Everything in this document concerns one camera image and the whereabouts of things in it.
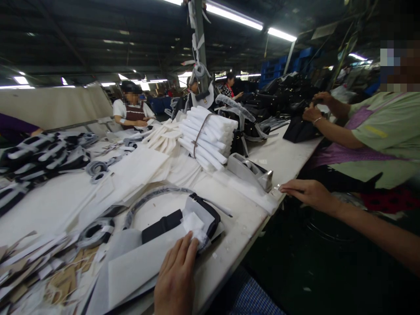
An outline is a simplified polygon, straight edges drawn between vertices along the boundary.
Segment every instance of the hand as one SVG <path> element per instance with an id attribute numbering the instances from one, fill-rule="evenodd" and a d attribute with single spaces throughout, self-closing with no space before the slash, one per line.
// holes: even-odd
<path id="1" fill-rule="evenodd" d="M 314 107 L 314 103 L 311 103 L 309 107 L 305 108 L 302 119 L 313 123 L 318 118 L 322 118 L 322 113 L 317 107 Z"/>
<path id="2" fill-rule="evenodd" d="M 137 126 L 137 127 L 147 127 L 147 122 L 145 122 L 143 120 L 136 120 L 135 121 L 135 126 Z"/>
<path id="3" fill-rule="evenodd" d="M 315 180 L 292 179 L 281 185 L 280 191 L 332 217 L 341 207 L 341 202 L 331 195 L 323 184 Z"/>
<path id="4" fill-rule="evenodd" d="M 189 232 L 169 250 L 162 263 L 154 288 L 156 315 L 185 315 L 193 311 L 195 285 L 193 278 L 198 240 Z"/>
<path id="5" fill-rule="evenodd" d="M 328 92 L 320 92 L 318 94 L 315 94 L 312 100 L 321 100 L 320 104 L 324 104 L 327 106 L 333 105 L 335 102 L 337 102 L 337 100 L 334 97 L 332 97 L 331 94 Z"/>

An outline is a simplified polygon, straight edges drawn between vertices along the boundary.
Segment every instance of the dark hair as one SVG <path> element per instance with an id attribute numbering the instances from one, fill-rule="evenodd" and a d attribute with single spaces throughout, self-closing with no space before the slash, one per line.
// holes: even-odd
<path id="1" fill-rule="evenodd" d="M 125 93 L 134 93 L 134 94 L 142 94 L 142 89 L 132 81 L 124 80 L 121 81 L 121 90 Z"/>
<path id="2" fill-rule="evenodd" d="M 226 83 L 230 79 L 235 79 L 235 74 L 233 72 L 229 72 L 228 74 L 226 74 Z"/>

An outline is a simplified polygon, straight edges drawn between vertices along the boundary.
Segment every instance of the factory floor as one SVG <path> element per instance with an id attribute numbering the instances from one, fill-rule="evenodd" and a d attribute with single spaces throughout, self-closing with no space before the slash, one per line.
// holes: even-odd
<path id="1" fill-rule="evenodd" d="M 420 281 L 413 274 L 353 229 L 313 215 L 317 227 L 351 241 L 325 240 L 306 227 L 304 211 L 280 210 L 241 263 L 281 309 L 289 315 L 420 314 Z M 420 235 L 420 210 L 407 215 L 396 224 Z"/>

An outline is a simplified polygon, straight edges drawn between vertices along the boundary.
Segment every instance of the light green shirt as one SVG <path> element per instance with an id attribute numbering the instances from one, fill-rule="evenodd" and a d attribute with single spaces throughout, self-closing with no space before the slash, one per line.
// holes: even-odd
<path id="1" fill-rule="evenodd" d="M 349 117 L 362 106 L 375 110 L 402 93 L 381 92 L 354 104 Z M 407 92 L 373 113 L 353 135 L 364 145 L 384 154 L 410 161 L 356 161 L 329 165 L 354 179 L 367 182 L 379 173 L 376 188 L 391 189 L 420 171 L 420 92 Z"/>

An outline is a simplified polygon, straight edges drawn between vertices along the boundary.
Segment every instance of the purple apron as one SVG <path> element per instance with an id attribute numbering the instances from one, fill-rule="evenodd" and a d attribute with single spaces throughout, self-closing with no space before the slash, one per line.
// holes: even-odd
<path id="1" fill-rule="evenodd" d="M 365 122 L 373 113 L 382 109 L 388 103 L 394 101 L 395 99 L 403 96 L 405 93 L 395 96 L 384 105 L 380 106 L 375 110 L 369 110 L 370 105 L 365 105 L 361 107 L 357 112 L 353 114 L 349 122 L 345 125 L 344 128 L 348 130 L 354 130 Z M 389 160 L 401 160 L 393 155 L 383 154 L 381 152 L 375 151 L 369 147 L 363 147 L 360 149 L 348 149 L 339 145 L 337 143 L 331 144 L 326 149 L 320 150 L 316 155 L 314 155 L 306 165 L 306 168 L 312 169 L 321 165 L 345 163 L 345 162 L 356 162 L 356 161 L 389 161 Z"/>

